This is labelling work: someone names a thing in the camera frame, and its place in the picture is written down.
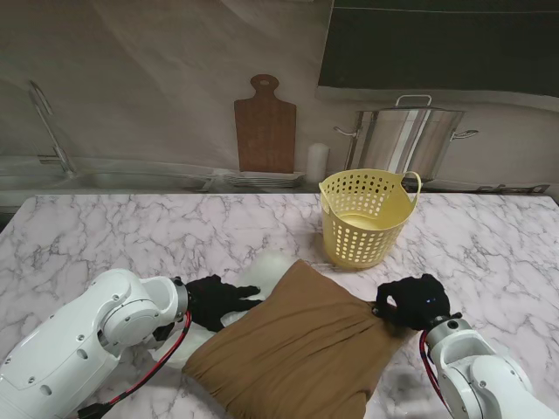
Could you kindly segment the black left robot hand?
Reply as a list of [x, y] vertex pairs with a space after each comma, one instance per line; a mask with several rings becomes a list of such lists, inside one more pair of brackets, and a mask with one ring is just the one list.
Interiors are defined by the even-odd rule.
[[186, 289], [192, 321], [213, 333], [224, 329], [225, 315], [249, 311], [261, 303], [260, 299], [250, 299], [259, 294], [257, 286], [227, 284], [218, 275], [191, 281]]

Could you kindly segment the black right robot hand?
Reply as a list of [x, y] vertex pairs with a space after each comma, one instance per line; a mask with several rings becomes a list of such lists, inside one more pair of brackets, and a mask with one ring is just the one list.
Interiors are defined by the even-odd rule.
[[377, 288], [376, 315], [395, 326], [430, 330], [437, 318], [451, 316], [443, 285], [431, 274], [402, 278]]

